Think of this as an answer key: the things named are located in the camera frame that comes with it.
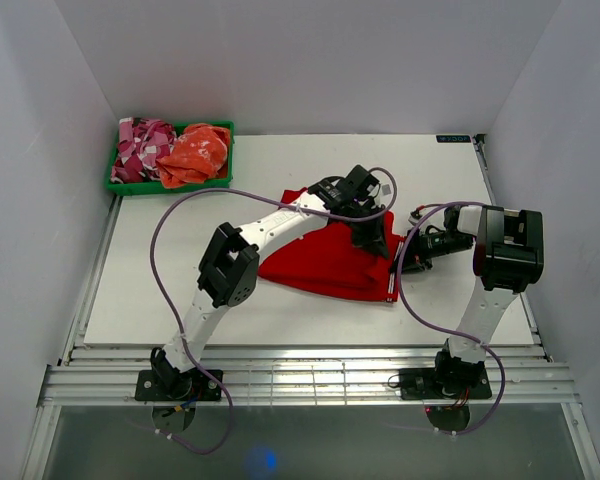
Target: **white table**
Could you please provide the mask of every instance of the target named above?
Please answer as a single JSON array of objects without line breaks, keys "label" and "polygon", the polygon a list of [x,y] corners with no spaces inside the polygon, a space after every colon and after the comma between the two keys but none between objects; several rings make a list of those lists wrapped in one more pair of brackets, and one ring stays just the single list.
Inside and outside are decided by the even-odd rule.
[{"label": "white table", "polygon": [[[396,177],[396,232],[406,232],[409,211],[422,203],[489,202],[473,146],[438,144],[432,135],[238,136],[232,187],[278,199],[285,188],[346,175],[357,163],[385,167]],[[148,260],[155,225],[175,198],[123,200],[88,323],[87,345],[162,345],[175,332]],[[162,230],[156,257],[183,315],[196,285],[195,267],[214,229],[225,221],[248,223],[271,211],[268,205],[229,194],[204,195],[176,209]],[[416,311],[455,328],[473,289],[471,258],[471,252],[464,252],[434,259],[433,270],[403,276]],[[259,280],[254,294],[223,318],[210,344],[422,346],[444,340],[413,320],[401,303],[338,300]],[[505,313],[492,343],[533,344],[520,299]]]}]

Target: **glass panel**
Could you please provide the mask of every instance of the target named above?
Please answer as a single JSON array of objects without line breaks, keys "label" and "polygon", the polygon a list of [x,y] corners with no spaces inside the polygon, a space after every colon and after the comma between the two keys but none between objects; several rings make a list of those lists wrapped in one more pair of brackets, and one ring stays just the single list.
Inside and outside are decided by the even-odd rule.
[{"label": "glass panel", "polygon": [[[472,416],[487,406],[472,406]],[[128,422],[152,426],[148,407],[64,407],[47,479],[581,479],[560,405],[503,405],[455,440],[420,406],[237,408],[233,434],[212,455],[189,453]],[[183,437],[211,445],[223,408],[198,408]]]}]

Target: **clothing pile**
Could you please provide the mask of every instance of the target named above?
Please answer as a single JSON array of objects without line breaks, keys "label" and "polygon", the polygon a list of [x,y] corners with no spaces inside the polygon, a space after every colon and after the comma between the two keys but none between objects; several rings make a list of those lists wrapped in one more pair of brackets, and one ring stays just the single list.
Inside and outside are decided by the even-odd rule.
[{"label": "clothing pile", "polygon": [[123,118],[118,139],[112,183],[160,181],[165,188],[178,188],[227,174],[227,128],[199,123],[178,136],[175,127],[162,120]]}]

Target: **white wall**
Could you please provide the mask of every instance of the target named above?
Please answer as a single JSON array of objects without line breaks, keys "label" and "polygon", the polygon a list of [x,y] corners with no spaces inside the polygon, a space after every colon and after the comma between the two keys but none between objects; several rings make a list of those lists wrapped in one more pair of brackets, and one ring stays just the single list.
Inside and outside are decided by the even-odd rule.
[{"label": "white wall", "polygon": [[112,112],[52,0],[0,0],[0,479],[18,476],[110,199]]},{"label": "white wall", "polygon": [[117,116],[481,132],[559,0],[56,0]]},{"label": "white wall", "polygon": [[600,0],[563,0],[487,147],[498,202],[544,213],[546,268],[529,295],[600,456]]}]

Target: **green tray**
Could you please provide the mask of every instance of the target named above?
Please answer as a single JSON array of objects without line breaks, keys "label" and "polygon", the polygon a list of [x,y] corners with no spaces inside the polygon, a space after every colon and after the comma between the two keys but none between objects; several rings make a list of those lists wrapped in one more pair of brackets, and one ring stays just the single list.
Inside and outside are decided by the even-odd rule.
[{"label": "green tray", "polygon": [[118,155],[118,135],[116,135],[116,143],[113,146],[111,152],[111,158],[109,159],[109,165],[104,178],[104,187],[107,190],[111,190],[116,195],[157,195],[161,193],[184,193],[193,192],[194,190],[200,190],[202,188],[210,187],[228,187],[231,183],[232,167],[233,167],[233,122],[219,121],[219,122],[188,122],[188,123],[174,123],[173,126],[176,129],[176,134],[182,134],[183,130],[192,123],[208,123],[217,127],[228,128],[231,133],[231,142],[229,143],[229,151],[227,153],[227,163],[218,172],[217,178],[211,178],[204,183],[190,183],[180,188],[164,188],[160,182],[142,182],[142,183],[111,183],[111,168],[116,161]]}]

